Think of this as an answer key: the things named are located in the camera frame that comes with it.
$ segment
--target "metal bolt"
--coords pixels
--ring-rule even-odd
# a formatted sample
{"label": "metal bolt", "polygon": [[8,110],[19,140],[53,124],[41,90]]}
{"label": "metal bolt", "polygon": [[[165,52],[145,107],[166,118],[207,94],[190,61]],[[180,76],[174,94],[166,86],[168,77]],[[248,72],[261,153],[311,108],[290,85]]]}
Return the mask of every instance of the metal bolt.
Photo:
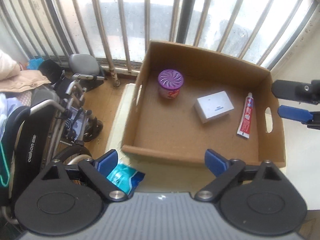
{"label": "metal bolt", "polygon": [[209,199],[213,196],[213,194],[208,190],[202,190],[197,193],[198,197],[201,199]]}
{"label": "metal bolt", "polygon": [[124,192],[120,190],[114,190],[109,193],[109,197],[113,199],[121,199],[124,197]]}

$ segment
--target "small white box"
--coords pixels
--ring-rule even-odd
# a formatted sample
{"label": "small white box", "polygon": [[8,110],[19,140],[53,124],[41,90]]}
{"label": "small white box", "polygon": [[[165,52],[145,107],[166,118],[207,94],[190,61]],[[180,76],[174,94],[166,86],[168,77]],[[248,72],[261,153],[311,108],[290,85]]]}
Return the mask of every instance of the small white box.
{"label": "small white box", "polygon": [[197,99],[195,108],[202,123],[227,114],[234,107],[225,91]]}

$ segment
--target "teal strap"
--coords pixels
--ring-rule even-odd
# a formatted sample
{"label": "teal strap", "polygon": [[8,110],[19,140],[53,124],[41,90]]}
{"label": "teal strap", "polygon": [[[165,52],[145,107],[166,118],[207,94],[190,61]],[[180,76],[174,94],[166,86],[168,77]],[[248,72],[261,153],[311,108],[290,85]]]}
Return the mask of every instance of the teal strap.
{"label": "teal strap", "polygon": [[2,184],[3,187],[7,187],[7,186],[9,185],[9,180],[10,180],[10,171],[9,171],[9,167],[8,167],[7,161],[6,161],[6,159],[5,159],[5,154],[4,154],[2,142],[0,142],[0,149],[1,149],[2,160],[3,160],[3,163],[4,163],[5,171],[7,172],[7,176],[8,176],[7,182],[4,183],[4,182],[3,182],[3,177],[2,177],[2,175],[0,174],[0,182],[1,182],[1,184]]}

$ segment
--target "cardboard box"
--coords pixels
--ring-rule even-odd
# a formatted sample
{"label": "cardboard box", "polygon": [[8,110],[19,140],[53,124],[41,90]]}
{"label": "cardboard box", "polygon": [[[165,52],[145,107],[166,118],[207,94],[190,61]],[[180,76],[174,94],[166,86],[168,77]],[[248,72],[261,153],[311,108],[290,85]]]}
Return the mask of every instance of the cardboard box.
{"label": "cardboard box", "polygon": [[[158,94],[158,74],[168,68],[184,76],[175,99]],[[204,153],[211,148],[247,164],[272,160],[285,166],[284,131],[269,70],[219,52],[152,41],[136,84],[122,141],[124,152],[152,161],[203,165]],[[234,109],[202,124],[194,108],[196,99],[223,90]],[[254,107],[250,138],[246,139],[236,133],[249,92]],[[265,118],[268,107],[273,122],[270,133]]]}
{"label": "cardboard box", "polygon": [[234,109],[225,91],[197,98],[195,108],[202,123],[224,116]]}

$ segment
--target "ridged gray surface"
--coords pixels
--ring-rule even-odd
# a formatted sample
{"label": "ridged gray surface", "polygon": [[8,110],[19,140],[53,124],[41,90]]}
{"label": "ridged gray surface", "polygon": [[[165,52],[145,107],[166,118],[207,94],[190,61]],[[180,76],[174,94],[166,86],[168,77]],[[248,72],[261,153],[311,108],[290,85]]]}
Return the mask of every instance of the ridged gray surface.
{"label": "ridged gray surface", "polygon": [[[26,233],[21,239],[54,237]],[[133,198],[109,205],[91,227],[60,240],[258,240],[230,226],[210,203],[194,201],[189,193],[135,193]],[[274,237],[302,240],[296,233]]]}

